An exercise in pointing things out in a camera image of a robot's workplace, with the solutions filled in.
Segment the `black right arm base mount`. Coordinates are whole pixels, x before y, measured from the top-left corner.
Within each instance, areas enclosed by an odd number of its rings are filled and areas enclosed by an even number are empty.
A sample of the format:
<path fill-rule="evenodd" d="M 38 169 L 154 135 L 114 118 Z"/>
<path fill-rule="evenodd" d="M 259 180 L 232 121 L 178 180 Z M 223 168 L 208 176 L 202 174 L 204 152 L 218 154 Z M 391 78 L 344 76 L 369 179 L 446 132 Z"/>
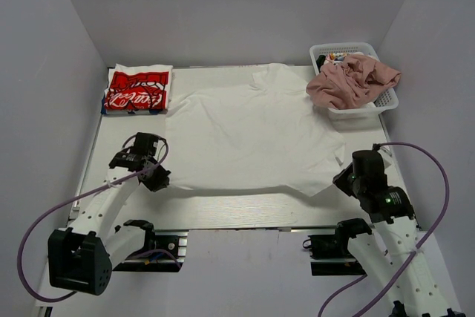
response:
<path fill-rule="evenodd" d="M 309 235 L 302 243 L 308 251 L 312 276 L 360 276 L 365 271 L 334 235 Z"/>

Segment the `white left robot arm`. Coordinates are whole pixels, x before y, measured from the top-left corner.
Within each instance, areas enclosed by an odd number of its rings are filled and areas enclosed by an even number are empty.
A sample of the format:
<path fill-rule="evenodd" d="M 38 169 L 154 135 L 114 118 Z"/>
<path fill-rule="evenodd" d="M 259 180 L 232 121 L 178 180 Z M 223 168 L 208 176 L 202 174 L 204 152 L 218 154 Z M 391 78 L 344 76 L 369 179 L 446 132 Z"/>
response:
<path fill-rule="evenodd" d="M 139 188 L 157 192 L 169 184 L 171 172 L 162 162 L 168 154 L 165 138 L 138 132 L 134 142 L 108 164 L 104 187 L 91 198 L 66 229 L 48 238 L 48 277 L 52 287 L 101 295 L 114 267 L 152 247 L 153 224 L 128 220 L 115 225 L 127 199 Z"/>

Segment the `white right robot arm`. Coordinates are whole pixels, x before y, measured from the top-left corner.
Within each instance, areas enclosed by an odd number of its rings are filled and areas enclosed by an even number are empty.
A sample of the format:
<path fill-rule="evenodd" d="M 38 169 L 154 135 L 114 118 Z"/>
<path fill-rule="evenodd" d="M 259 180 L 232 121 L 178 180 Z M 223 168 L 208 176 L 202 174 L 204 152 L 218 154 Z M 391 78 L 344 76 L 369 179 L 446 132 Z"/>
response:
<path fill-rule="evenodd" d="M 419 236 L 410 199 L 388 183 L 378 149 L 353 152 L 351 164 L 333 179 L 370 218 L 344 220 L 335 228 L 338 245 L 380 289 L 358 316 L 380 301 L 388 304 L 391 316 L 462 316 L 443 296 L 422 249 L 433 230 Z"/>

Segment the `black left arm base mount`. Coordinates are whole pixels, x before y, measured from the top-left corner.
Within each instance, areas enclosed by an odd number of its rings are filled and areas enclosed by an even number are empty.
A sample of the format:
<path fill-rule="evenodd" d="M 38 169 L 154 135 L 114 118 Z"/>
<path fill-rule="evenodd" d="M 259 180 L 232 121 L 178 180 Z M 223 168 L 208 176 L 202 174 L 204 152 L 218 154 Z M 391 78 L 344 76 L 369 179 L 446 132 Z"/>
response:
<path fill-rule="evenodd" d="M 134 253 L 114 272 L 179 272 L 186 257 L 188 231 L 156 231 L 148 250 Z"/>

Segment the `white t-shirt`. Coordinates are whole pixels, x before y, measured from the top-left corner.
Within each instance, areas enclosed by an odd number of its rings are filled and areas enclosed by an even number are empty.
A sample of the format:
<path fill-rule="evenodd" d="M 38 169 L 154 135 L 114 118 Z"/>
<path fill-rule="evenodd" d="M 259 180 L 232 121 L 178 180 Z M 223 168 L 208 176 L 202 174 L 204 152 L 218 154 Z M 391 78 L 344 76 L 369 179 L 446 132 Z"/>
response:
<path fill-rule="evenodd" d="M 171 101 L 166 167 L 184 190 L 288 187 L 311 197 L 344 162 L 345 141 L 310 102 L 305 79 L 270 64 L 245 85 Z"/>

